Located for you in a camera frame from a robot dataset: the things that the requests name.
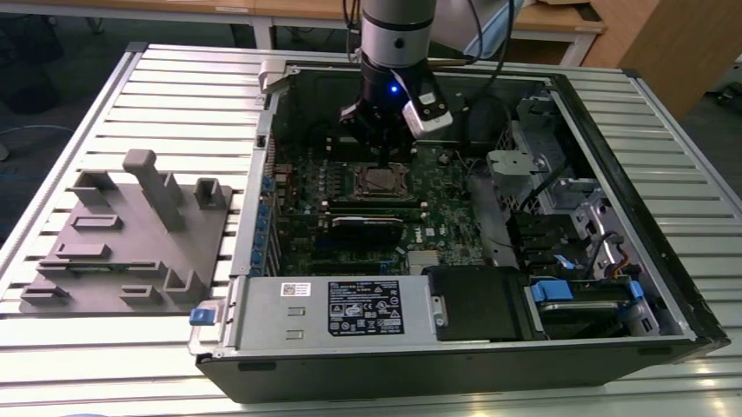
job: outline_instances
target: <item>warning label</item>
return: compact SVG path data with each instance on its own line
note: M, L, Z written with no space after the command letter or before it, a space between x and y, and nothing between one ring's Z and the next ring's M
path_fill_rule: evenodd
M328 299L333 336L405 333L400 281L330 282Z

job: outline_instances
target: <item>floor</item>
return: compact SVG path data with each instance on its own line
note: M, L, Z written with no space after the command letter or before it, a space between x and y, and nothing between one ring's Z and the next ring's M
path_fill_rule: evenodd
M61 17L57 33L66 49L65 58L47 65L58 87L61 104L37 116L18 116L0 103L0 132L14 126L59 125L74 129L85 117L97 94L131 41L203 46L250 46L253 31L210 23L106 20L105 32L91 33L83 18ZM291 50L342 52L342 30L278 30L278 46ZM450 57L453 52L436 47L432 55ZM742 194L742 164L739 163L739 138L742 113L720 107L705 97L683 121L703 152L712 160L732 188ZM0 136L11 157L0 162L0 244L9 236L67 144L69 133L54 129L27 129Z

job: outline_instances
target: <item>wire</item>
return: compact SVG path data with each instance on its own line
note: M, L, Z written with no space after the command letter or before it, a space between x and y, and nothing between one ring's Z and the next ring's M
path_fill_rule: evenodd
M513 125L513 113L510 112L509 106L506 105L505 101L502 101L502 99L496 96L492 93L486 93L484 96L481 96L477 100L466 100L466 105L465 105L465 111L464 111L464 120L462 120L462 138L468 141L472 142L472 137L470 137L470 118L474 112L474 106L476 104L482 101L484 99L490 99L490 102L497 102L497 104L500 105L500 107L502 108L504 112L505 112L505 117L508 119L508 125L506 128L501 131L505 132L506 130L510 129L510 126ZM492 104L492 110L493 110L493 114L498 113L498 105L496 103L490 103ZM493 134L494 134L494 130L496 130L497 126L496 124L493 124L492 129L493 129Z
M570 162L565 160L554 169L554 171L546 176L546 178L544 178L542 183L538 185L534 191L532 191L529 197L526 197L526 199L521 202L518 211L524 211L526 209L529 203L538 197L540 194L542 194L542 191L546 190L546 187L549 187L554 183L554 181L557 181L557 178L560 178L560 175L562 174L562 172L565 172L565 169L568 169L569 166Z
M496 72L493 73L488 82L481 86L480 91L474 94L474 100L478 100L481 96L488 94L492 85L496 83L498 79L500 73L502 72L502 66L506 62L506 53L509 51L509 42L510 37L513 36L513 23L516 21L516 0L509 0L509 33L506 34L506 38L502 41L502 46L500 47L500 58L498 58L498 67L496 68Z
M516 249L516 246L509 245L508 243L504 243L501 241L498 241L494 237L490 237L485 234L485 232L482 231L482 226L480 225L478 222L474 222L474 227L477 227L477 230L480 231L480 236L486 237L488 240L490 240L493 243L496 243L497 245L505 246L506 248L512 248Z
M466 60L466 65L472 65L477 63L482 59L482 55L485 54L485 33L482 30L482 21L480 20L480 15L477 14L477 8L474 7L473 0L466 0L469 2L469 7L473 10L474 15L474 22L477 23L477 33L480 34L480 52L477 56L473 56L470 59Z
M19 128L10 128L9 130L3 130L0 132L0 135L5 135L6 133L11 133L15 132L17 130L26 130L26 129L58 129L58 130L65 130L66 132L70 133L75 133L75 131L70 128L66 128L65 126L55 126L51 124L33 124L30 126L22 126Z
M626 267L626 265L629 265L629 258L630 258L621 244L616 245L616 250L618 250L618 253L622 254L622 260L621 262L618 262L618 265L612 267L610 271L606 270L605 272L605 276L606 277L610 276L612 279L618 278L618 274L621 273L621 270Z
M349 14L349 0L344 0L344 22L346 23L348 33L346 33L346 56L349 57L349 62L353 63L353 57L350 56L350 35L352 31L357 28L357 19L361 23L361 2L360 0L353 0L350 6Z
M601 238L598 239L596 250L593 251L593 255L590 256L590 261L588 262L588 267L585 269L586 280L590 279L590 276L593 275L593 268L596 267L596 261L598 259L598 255L601 254L601 247L604 246L605 240L613 235L618 235L618 233L616 233L613 230L609 230L601 235Z

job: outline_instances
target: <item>black cable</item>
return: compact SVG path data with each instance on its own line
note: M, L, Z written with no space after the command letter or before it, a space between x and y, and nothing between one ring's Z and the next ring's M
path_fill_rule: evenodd
M613 235L618 235L618 233L616 233L613 230L609 230L601 235L601 238L598 239L598 242L596 244L596 250L593 251L593 255L590 256L590 261L588 262L588 267L585 269L584 279L586 280L590 279L590 276L593 275L593 268L596 267L596 261L598 259L598 255L601 255L601 248L604 247L605 240Z
M344 22L350 30L349 0L344 0Z
M360 0L353 0L350 6L349 14L349 0L344 0L344 22L346 23L348 33L346 33L346 56L349 57L349 62L353 63L353 58L350 56L350 32L357 28L357 19L361 23L361 2Z
M542 194L542 191L546 190L546 187L549 187L554 183L554 181L557 181L557 178L560 178L560 175L562 174L562 172L565 172L565 169L568 169L569 166L570 162L565 159L565 161L560 164L554 171L546 176L546 178L544 178L542 183L538 184L538 187L534 189L534 191L532 191L526 199L521 202L518 211L525 210L529 203L536 199L536 197L538 197L540 194Z
M469 2L469 7L473 10L474 22L477 23L477 33L480 35L480 53L477 54L477 56L473 56L466 60L466 64L472 65L473 63L477 63L477 61L482 59L482 55L485 54L485 32L482 30L482 21L480 20L480 15L477 14L477 8L474 7L474 2L473 0L466 0L466 1Z
M490 237L485 234L485 231L482 230L482 226L480 225L478 222L474 222L474 227L477 227L477 230L480 231L480 236L488 238L489 241L492 241L493 243L496 243L500 246L505 246L506 248L512 248L516 249L516 246L509 245L508 243L504 243L501 241L498 241L494 237Z
M505 65L506 62L506 53L509 51L510 37L513 36L514 21L516 21L516 0L509 0L509 33L506 34L506 38L502 41L502 46L500 47L498 67L496 68L496 72L493 73L490 79L481 86L477 94L474 94L473 96L474 101L477 101L481 98L481 96L485 96L488 94L490 87L496 83L500 73L502 72L502 66Z

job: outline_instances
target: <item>aluminum table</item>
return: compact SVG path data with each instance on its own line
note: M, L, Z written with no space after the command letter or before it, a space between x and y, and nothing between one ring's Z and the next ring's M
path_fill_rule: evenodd
M508 65L568 75L733 344L604 387L243 406L199 373L189 317L29 318L21 295L50 251L81 169L119 182L130 148L153 149L178 182L207 175L245 191L269 57L345 55L135 45L123 56L0 251L0 415L634 416L742 414L742 204L645 82L617 69ZM492 68L484 63L480 68ZM226 295L243 196L233 201L213 297ZM217 328L202 340L215 341Z

